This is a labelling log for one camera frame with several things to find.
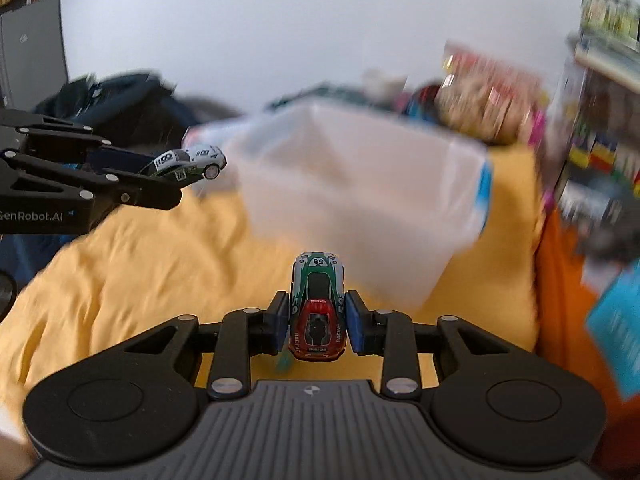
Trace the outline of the white number 18 toy car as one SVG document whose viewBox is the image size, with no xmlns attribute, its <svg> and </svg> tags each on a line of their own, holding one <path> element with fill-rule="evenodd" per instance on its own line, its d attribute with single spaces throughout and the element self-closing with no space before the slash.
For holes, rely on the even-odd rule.
<svg viewBox="0 0 640 480">
<path fill-rule="evenodd" d="M 199 180 L 215 180 L 225 166 L 226 156 L 218 146 L 193 144 L 188 148 L 174 148 L 156 156 L 140 170 L 140 174 L 184 188 Z"/>
</svg>

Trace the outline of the green red toy car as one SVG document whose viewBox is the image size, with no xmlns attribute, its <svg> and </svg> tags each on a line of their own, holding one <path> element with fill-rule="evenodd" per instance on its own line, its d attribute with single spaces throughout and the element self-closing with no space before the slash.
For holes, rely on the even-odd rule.
<svg viewBox="0 0 640 480">
<path fill-rule="evenodd" d="M 332 252 L 303 252 L 293 264 L 288 350 L 298 360 L 331 362 L 345 347 L 343 263 Z"/>
</svg>

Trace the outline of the dark blue bag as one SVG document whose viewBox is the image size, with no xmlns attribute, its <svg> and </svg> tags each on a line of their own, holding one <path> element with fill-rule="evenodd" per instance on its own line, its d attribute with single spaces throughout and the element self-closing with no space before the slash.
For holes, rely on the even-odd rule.
<svg viewBox="0 0 640 480">
<path fill-rule="evenodd" d="M 85 76 L 64 84 L 34 112 L 83 124 L 118 148 L 149 155 L 178 148 L 190 127 L 241 115 L 206 96 L 177 96 L 174 86 L 151 73 Z"/>
</svg>

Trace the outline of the yellow blanket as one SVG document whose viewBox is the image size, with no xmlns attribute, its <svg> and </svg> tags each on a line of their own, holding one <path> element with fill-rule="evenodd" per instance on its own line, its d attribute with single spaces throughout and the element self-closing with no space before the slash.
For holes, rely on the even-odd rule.
<svg viewBox="0 0 640 480">
<path fill-rule="evenodd" d="M 537 168 L 527 148 L 495 148 L 485 231 L 450 260 L 420 323 L 454 314 L 531 349 L 538 335 Z M 296 251 L 250 232 L 241 196 L 186 194 L 170 211 L 126 207 L 63 247 L 1 324 L 1 429 L 24 440 L 26 394 L 42 378 L 180 314 L 218 322 L 288 288 Z"/>
</svg>

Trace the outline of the white plastic storage bin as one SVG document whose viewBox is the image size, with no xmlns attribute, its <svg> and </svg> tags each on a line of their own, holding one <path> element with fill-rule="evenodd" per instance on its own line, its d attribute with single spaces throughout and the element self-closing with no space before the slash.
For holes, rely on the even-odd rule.
<svg viewBox="0 0 640 480">
<path fill-rule="evenodd" d="M 208 189 L 239 190 L 256 235 L 334 252 L 347 284 L 398 309 L 420 307 L 486 226 L 486 148 L 382 110 L 303 99 L 192 127 L 183 143 L 221 148 Z"/>
</svg>

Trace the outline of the orange box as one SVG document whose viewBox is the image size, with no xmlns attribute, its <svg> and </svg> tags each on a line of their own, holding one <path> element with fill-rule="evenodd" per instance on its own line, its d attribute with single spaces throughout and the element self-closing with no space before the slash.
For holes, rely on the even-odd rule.
<svg viewBox="0 0 640 480">
<path fill-rule="evenodd" d="M 639 466 L 639 399 L 624 401 L 605 360 L 585 329 L 597 295 L 582 284 L 585 258 L 575 254 L 577 233 L 563 226 L 559 211 L 547 214 L 535 257 L 538 300 L 538 353 L 582 376 L 605 403 L 608 421 L 596 463 L 605 470 Z"/>
</svg>

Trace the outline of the light blue carton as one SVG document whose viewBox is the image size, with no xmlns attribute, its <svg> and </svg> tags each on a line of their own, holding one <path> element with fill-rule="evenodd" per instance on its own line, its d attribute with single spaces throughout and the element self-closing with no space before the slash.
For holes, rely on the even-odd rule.
<svg viewBox="0 0 640 480">
<path fill-rule="evenodd" d="M 587 316 L 587 332 L 627 401 L 639 394 L 639 261 L 614 280 Z"/>
</svg>

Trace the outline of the snack bag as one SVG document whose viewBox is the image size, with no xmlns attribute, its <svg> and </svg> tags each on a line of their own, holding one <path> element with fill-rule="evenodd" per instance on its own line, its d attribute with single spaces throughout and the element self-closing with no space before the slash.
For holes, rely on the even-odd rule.
<svg viewBox="0 0 640 480">
<path fill-rule="evenodd" d="M 541 144 L 549 97 L 542 77 L 448 42 L 435 96 L 439 120 L 490 145 Z"/>
</svg>

